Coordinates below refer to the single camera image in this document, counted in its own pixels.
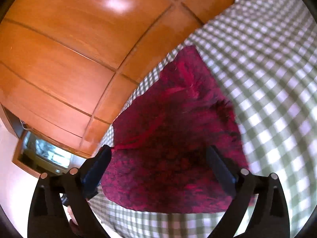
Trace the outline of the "person's left hand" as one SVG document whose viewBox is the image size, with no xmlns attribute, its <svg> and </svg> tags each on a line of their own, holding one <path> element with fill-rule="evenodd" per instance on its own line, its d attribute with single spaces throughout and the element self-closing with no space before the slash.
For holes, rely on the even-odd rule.
<svg viewBox="0 0 317 238">
<path fill-rule="evenodd" d="M 67 211 L 68 211 L 68 214 L 70 215 L 71 219 L 69 221 L 69 224 L 70 224 L 70 227 L 73 231 L 73 233 L 77 236 L 77 237 L 84 237 L 84 234 L 82 233 L 75 217 L 74 217 L 74 214 L 72 212 L 72 209 L 70 206 L 67 207 Z"/>
</svg>

